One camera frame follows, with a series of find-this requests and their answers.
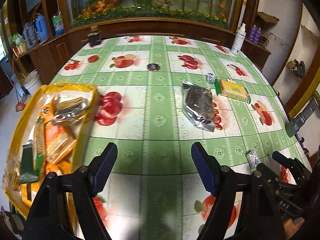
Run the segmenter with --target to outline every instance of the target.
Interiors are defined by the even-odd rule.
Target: white bottle
[[[233,42],[231,52],[235,55],[239,54],[239,51],[242,48],[242,45],[244,43],[245,38],[245,24],[243,23],[240,27],[240,29],[236,32],[235,41]]]

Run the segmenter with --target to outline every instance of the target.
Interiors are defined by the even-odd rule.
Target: bolt
[[[230,171],[230,168],[229,168],[227,165],[222,165],[222,166],[220,167],[220,169],[221,169],[223,172],[228,172],[228,171]]]
[[[88,166],[81,166],[80,168],[79,168],[79,171],[80,172],[86,172],[88,170]]]
[[[56,173],[54,171],[51,171],[51,172],[48,173],[47,177],[49,179],[52,179],[55,175],[56,175]]]
[[[257,177],[260,178],[262,176],[260,171],[254,171],[253,174]]]

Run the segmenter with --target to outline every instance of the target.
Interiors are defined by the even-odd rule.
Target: table
[[[122,107],[114,119],[98,115],[84,158],[87,165],[107,143],[118,146],[98,208],[113,240],[197,238],[213,199],[190,155],[196,141],[236,172],[250,173],[245,154],[253,149],[278,173],[280,166],[271,157],[275,150],[310,168],[296,138],[284,130],[287,115],[273,88],[242,52],[235,56],[228,48],[185,38],[134,36],[103,40],[94,48],[86,44],[71,60],[80,61],[78,68],[69,69],[69,61],[52,83],[92,83],[101,95],[121,95],[122,106],[111,106],[111,112]],[[160,70],[148,71],[148,63],[159,64]],[[246,87],[251,103],[217,96],[206,82],[208,72]],[[184,80],[212,90],[221,130],[198,129],[185,117]],[[234,233],[240,203],[237,193],[235,221],[226,237]]]

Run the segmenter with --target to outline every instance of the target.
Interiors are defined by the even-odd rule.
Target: white bucket
[[[42,85],[43,83],[36,70],[32,71],[24,81],[24,87],[31,95],[34,95]]]

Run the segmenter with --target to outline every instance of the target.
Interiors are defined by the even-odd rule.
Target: silver foil bag
[[[215,128],[211,90],[182,82],[183,112],[197,128],[213,132]]]
[[[87,107],[88,100],[86,98],[76,98],[60,103],[51,122],[53,125],[72,125],[84,117],[84,111]]]

